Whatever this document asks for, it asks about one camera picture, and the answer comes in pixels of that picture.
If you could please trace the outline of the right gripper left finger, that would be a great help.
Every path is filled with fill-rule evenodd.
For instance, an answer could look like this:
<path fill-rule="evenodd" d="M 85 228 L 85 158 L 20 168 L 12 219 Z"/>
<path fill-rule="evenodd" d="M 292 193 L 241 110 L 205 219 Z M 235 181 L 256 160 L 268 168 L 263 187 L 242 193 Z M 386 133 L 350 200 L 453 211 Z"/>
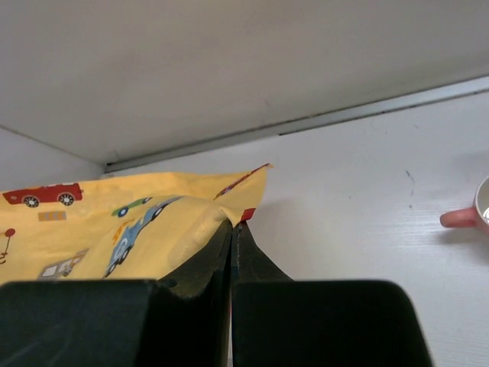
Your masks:
<path fill-rule="evenodd" d="M 223 221 L 190 259 L 158 281 L 154 357 L 162 366 L 226 366 L 232 225 Z"/>

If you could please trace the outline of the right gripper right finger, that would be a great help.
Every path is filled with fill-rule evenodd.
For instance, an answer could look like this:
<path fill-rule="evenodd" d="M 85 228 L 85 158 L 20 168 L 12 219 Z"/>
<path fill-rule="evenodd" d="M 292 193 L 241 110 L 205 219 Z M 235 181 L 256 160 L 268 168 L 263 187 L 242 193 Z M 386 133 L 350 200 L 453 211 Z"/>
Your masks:
<path fill-rule="evenodd" d="M 283 315 L 272 308 L 280 283 L 292 279 L 257 246 L 246 222 L 231 243 L 232 365 L 274 365 L 285 338 Z"/>

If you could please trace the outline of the yellow vehicle-print cloth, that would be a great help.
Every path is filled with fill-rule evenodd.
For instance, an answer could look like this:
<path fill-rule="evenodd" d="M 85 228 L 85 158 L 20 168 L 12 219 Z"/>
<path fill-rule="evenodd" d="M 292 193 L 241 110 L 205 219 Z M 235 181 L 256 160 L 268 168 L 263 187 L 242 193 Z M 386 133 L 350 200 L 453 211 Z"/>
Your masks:
<path fill-rule="evenodd" d="M 267 171 L 152 173 L 4 191 L 1 281 L 162 278 L 222 223 L 253 216 Z"/>

